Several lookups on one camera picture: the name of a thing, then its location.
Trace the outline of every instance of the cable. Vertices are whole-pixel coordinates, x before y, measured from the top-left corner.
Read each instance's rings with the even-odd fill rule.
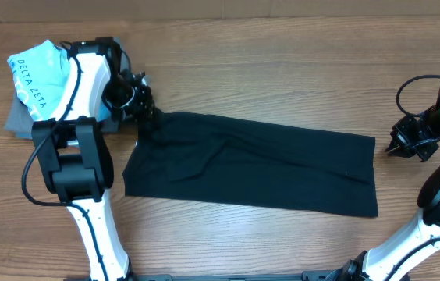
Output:
[[[397,271],[400,269],[400,266],[402,266],[402,264],[404,262],[406,262],[410,257],[412,257],[413,255],[415,255],[418,251],[421,251],[423,248],[425,248],[428,245],[434,245],[435,243],[440,242],[440,237],[439,238],[433,238],[430,239],[424,243],[422,243],[421,245],[417,246],[416,248],[414,248],[414,250],[410,251],[408,254],[406,254],[400,261],[399,263],[397,263],[392,271],[389,273],[389,275],[386,277],[385,281],[389,281],[396,273]]]
[[[402,90],[409,84],[413,83],[416,80],[421,80],[421,79],[440,79],[440,75],[432,75],[432,74],[428,74],[428,75],[421,75],[421,76],[416,76],[414,78],[409,79],[408,81],[406,81],[404,84],[402,84],[402,86],[400,86],[399,90],[397,91],[397,97],[396,97],[396,102],[397,102],[397,107],[400,109],[401,112],[403,112],[405,115],[407,116],[412,116],[412,117],[421,117],[421,114],[413,114],[410,112],[407,112],[401,105],[400,105],[400,93],[402,92]]]
[[[67,51],[67,47],[65,45],[62,45],[62,47]],[[92,240],[94,242],[95,253],[97,255],[97,259],[98,259],[99,264],[101,264],[102,273],[104,274],[104,279],[105,279],[105,281],[109,281],[108,273],[105,269],[104,261],[102,260],[102,255],[101,255],[100,249],[97,244],[97,238],[95,237],[94,226],[92,225],[92,223],[90,221],[90,217],[88,216],[88,212],[85,211],[80,206],[72,204],[72,203],[62,203],[62,202],[56,203],[56,202],[38,201],[38,200],[34,199],[31,196],[31,194],[27,191],[27,185],[26,185],[27,174],[30,170],[31,165],[33,164],[34,159],[37,157],[38,152],[44,146],[45,142],[47,142],[48,138],[57,130],[57,128],[59,128],[62,121],[64,121],[67,118],[67,115],[69,114],[69,111],[71,110],[71,108],[73,106],[74,98],[76,97],[76,93],[78,92],[78,88],[80,87],[80,80],[81,80],[81,73],[82,73],[80,61],[78,61],[76,56],[73,56],[72,58],[73,58],[74,62],[76,63],[76,66],[78,69],[77,77],[76,77],[76,84],[74,85],[73,93],[71,94],[71,98],[70,98],[70,100],[66,106],[66,110],[62,114],[61,118],[59,118],[59,120],[57,122],[55,122],[54,126],[50,130],[50,133],[47,136],[45,136],[45,138],[39,143],[39,145],[34,149],[33,153],[31,153],[30,158],[27,160],[26,165],[24,166],[23,175],[21,177],[21,188],[22,188],[24,196],[27,198],[27,200],[29,200],[31,203],[33,203],[35,205],[48,206],[48,207],[72,207],[72,208],[75,208],[81,212],[83,217],[87,220],[87,225],[88,225],[88,228],[90,229],[90,234],[91,234]]]
[[[132,61],[130,60],[130,57],[125,52],[125,50],[121,49],[121,53],[125,54],[126,61],[128,61],[128,71],[130,72],[130,75],[132,74]]]

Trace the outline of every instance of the light blue fabric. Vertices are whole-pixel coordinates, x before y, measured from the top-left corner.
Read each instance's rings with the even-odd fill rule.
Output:
[[[48,120],[59,106],[71,70],[66,50],[46,40],[27,51],[11,55],[17,97],[34,121]]]

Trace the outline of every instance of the robotic arm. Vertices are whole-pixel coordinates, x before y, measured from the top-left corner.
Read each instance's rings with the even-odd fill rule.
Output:
[[[90,261],[87,280],[397,281],[409,279],[407,273],[412,268],[440,250],[439,167],[423,186],[418,198],[420,209],[413,219],[382,245],[364,251],[341,269],[306,271],[294,276],[136,276],[112,217],[110,188],[114,172],[102,132],[117,131],[121,122],[152,120],[151,89],[144,73],[135,75],[130,67],[121,67],[124,52],[112,38],[75,42],[68,54],[80,62],[71,62],[72,75],[76,75],[76,67],[86,73],[77,77],[80,87],[72,111],[61,122],[36,122],[32,136],[48,190],[59,196],[60,205],[68,208],[80,230]],[[66,93],[71,98],[69,92],[76,87],[70,85],[76,80],[70,77],[69,81]],[[58,119],[62,113],[55,114],[53,117]],[[408,113],[393,127],[391,135],[390,155],[419,155],[422,161],[428,160],[440,140],[440,91],[434,106],[421,115]],[[79,145],[79,154],[57,152],[72,144]]]

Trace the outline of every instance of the wooden table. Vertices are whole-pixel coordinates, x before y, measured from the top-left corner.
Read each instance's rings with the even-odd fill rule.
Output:
[[[133,69],[151,76],[159,108],[376,137],[379,217],[124,197],[121,173],[135,131],[107,136],[115,166],[113,213],[119,237],[141,274],[296,273],[333,269],[393,234],[416,211],[420,187],[440,165],[387,158],[398,86],[440,74],[440,16],[319,17],[264,20],[0,24],[0,280],[62,280],[89,274],[73,219],[20,191],[33,145],[4,131],[13,95],[9,55],[46,39],[117,36]],[[435,103],[440,80],[406,89],[402,103]],[[31,193],[56,199],[37,164]],[[440,252],[412,272],[440,280]]]

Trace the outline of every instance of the black fabric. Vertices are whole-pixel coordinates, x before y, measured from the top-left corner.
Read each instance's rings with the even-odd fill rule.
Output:
[[[221,116],[140,125],[126,195],[378,216],[374,138]]]

